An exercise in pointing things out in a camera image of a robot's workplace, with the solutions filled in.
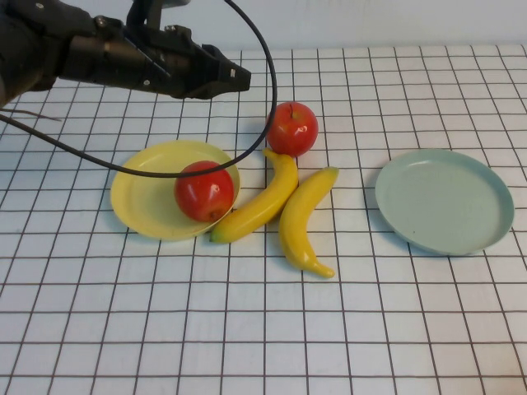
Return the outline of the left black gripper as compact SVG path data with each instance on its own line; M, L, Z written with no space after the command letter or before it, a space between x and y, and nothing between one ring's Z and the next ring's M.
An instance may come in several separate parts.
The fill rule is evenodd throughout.
M125 26L105 43L104 55L116 86L200 100L250 88L250 71L212 44L201 48L182 26Z

